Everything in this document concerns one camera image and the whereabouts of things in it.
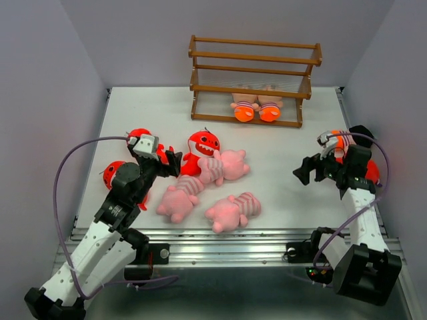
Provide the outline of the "boy doll black hair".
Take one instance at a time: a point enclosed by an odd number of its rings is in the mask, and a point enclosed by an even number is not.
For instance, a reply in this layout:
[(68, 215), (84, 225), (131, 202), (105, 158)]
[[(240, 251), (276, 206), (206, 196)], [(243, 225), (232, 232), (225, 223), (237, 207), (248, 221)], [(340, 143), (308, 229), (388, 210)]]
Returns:
[[(348, 132), (363, 134), (365, 136), (369, 136), (371, 139), (374, 138), (372, 132), (363, 125), (350, 127)], [(334, 137), (334, 139), (337, 143), (334, 147), (334, 157), (337, 161), (341, 161), (343, 159), (350, 145), (361, 145), (363, 147), (371, 148), (373, 144), (369, 139), (354, 135), (341, 135)]]

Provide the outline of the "boy doll from corner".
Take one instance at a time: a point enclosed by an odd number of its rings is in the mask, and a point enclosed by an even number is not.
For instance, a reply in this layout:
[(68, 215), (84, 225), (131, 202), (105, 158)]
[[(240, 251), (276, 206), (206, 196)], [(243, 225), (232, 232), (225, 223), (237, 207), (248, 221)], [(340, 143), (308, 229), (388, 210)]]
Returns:
[(262, 121), (273, 122), (280, 118), (283, 97), (274, 95), (258, 95), (260, 104), (259, 116)]

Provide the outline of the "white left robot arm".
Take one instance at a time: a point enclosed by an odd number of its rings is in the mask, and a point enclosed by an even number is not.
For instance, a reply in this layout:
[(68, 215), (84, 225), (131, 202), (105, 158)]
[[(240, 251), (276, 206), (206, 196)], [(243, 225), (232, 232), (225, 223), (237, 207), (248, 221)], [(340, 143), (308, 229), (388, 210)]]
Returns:
[(178, 177), (180, 152), (166, 151), (168, 162), (156, 154), (136, 153), (136, 162), (118, 167), (111, 189), (87, 233), (57, 272), (40, 288), (32, 287), (24, 300), (36, 319), (84, 319), (85, 302), (94, 298), (128, 263), (148, 256), (148, 237), (132, 223), (139, 204), (157, 177)]

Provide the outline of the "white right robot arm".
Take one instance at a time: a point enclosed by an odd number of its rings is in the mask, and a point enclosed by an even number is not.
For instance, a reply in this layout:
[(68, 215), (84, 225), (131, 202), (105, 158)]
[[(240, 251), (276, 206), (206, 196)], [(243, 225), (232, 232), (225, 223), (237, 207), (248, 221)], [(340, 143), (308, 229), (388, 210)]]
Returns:
[(293, 174), (304, 184), (315, 173), (317, 182), (331, 179), (340, 192), (348, 219), (337, 229), (318, 227), (308, 240), (290, 243), (290, 263), (307, 263), (308, 277), (331, 285), (338, 295), (372, 305), (386, 304), (402, 269), (402, 260), (390, 252), (380, 230), (373, 181), (366, 178), (371, 151), (351, 145), (344, 159), (319, 153), (305, 157)]

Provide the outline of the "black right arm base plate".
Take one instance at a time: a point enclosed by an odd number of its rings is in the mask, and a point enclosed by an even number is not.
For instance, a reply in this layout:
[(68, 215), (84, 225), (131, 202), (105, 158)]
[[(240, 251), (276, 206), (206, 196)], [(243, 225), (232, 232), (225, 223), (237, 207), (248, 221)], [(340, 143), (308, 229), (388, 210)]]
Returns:
[[(309, 241), (286, 243), (282, 259), (288, 263), (312, 263), (321, 245), (312, 244)], [(340, 258), (340, 252), (334, 248), (326, 247), (318, 259), (317, 264), (328, 263), (329, 258), (337, 262)]]

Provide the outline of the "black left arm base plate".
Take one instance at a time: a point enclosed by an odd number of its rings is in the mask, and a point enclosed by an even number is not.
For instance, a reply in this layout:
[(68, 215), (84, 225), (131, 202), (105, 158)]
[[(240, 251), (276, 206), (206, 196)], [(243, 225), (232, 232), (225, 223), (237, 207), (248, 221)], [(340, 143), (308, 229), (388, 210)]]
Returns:
[(145, 243), (138, 245), (135, 257), (127, 265), (168, 265), (169, 243)]

